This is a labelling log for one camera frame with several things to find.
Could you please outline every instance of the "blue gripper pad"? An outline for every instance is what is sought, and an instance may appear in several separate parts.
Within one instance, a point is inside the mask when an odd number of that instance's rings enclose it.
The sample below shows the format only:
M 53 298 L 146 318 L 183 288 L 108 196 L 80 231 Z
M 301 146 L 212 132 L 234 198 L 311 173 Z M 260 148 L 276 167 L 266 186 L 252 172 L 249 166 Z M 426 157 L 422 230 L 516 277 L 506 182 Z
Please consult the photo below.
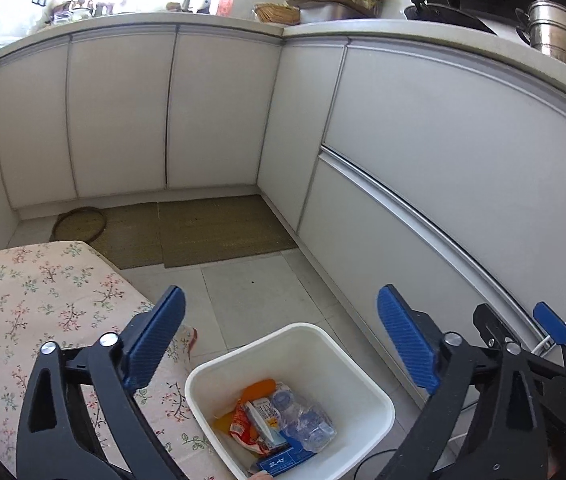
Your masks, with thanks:
M 566 345 L 566 324 L 547 303 L 541 301 L 536 304 L 534 319 L 538 321 L 557 345 Z
M 391 285 L 378 293 L 378 316 L 417 386 L 432 395 L 440 380 L 435 373 L 436 353 L 409 313 L 409 306 Z
M 147 387 L 176 330 L 185 317 L 185 294 L 171 286 L 149 313 L 151 319 L 127 352 L 123 387 L 134 392 Z

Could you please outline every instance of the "white trash bin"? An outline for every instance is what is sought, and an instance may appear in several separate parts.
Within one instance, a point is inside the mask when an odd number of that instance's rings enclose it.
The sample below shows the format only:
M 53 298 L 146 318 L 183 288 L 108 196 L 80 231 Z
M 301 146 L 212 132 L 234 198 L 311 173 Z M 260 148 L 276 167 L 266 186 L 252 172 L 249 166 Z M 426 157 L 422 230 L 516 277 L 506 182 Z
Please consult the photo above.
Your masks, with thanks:
M 336 438 L 277 479 L 336 480 L 360 462 L 394 424 L 390 398 L 325 333 L 295 323 L 200 365 L 188 377 L 185 397 L 212 446 L 239 480 L 248 478 L 252 454 L 212 427 L 236 406 L 243 389 L 264 379 L 287 384 L 316 400 L 332 419 Z

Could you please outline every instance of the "pink floral fabric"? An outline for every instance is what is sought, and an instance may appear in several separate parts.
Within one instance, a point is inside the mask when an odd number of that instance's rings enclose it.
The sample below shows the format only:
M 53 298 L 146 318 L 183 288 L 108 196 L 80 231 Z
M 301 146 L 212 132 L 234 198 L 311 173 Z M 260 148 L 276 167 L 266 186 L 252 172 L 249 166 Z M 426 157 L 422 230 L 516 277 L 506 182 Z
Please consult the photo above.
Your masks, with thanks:
M 120 332 L 134 314 L 153 307 L 116 271 L 82 242 L 0 251 L 0 460 L 14 474 L 21 402 L 42 343 L 88 346 L 105 332 Z M 184 397 L 195 339 L 194 329 L 178 330 L 152 382 L 136 393 L 136 402 L 190 480 L 230 480 Z M 126 468 L 92 387 L 84 387 L 84 396 L 108 460 Z

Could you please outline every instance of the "kitchen cabinet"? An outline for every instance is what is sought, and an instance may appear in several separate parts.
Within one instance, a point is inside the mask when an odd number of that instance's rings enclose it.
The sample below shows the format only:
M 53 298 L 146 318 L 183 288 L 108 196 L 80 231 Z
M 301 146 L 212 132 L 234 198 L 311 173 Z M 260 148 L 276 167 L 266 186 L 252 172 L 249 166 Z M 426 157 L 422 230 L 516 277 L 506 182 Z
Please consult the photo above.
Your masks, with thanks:
M 13 208 L 76 198 L 65 123 L 68 39 L 0 60 L 0 168 Z
M 325 144 L 439 226 L 528 313 L 546 301 L 566 319 L 565 95 L 450 48 L 357 40 Z
M 269 109 L 258 186 L 285 220 L 298 227 L 346 40 L 285 45 Z
M 255 184 L 279 38 L 178 30 L 168 113 L 168 186 Z
M 390 355 L 402 366 L 376 309 L 383 285 L 427 312 L 444 332 L 480 344 L 472 324 L 484 302 L 463 276 L 405 222 L 321 156 L 299 236 Z
M 80 198 L 165 187 L 165 135 L 176 27 L 75 34 L 68 129 Z

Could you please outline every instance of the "clear plastic bottle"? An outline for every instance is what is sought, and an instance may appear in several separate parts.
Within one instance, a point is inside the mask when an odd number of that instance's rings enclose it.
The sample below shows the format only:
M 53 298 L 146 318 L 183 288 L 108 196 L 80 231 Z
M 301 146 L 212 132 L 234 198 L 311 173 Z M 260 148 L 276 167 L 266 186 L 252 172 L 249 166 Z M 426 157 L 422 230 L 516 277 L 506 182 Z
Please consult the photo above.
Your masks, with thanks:
M 272 405 L 280 413 L 283 432 L 301 443 L 303 449 L 318 453 L 336 436 L 329 416 L 316 403 L 310 403 L 282 383 L 272 394 Z

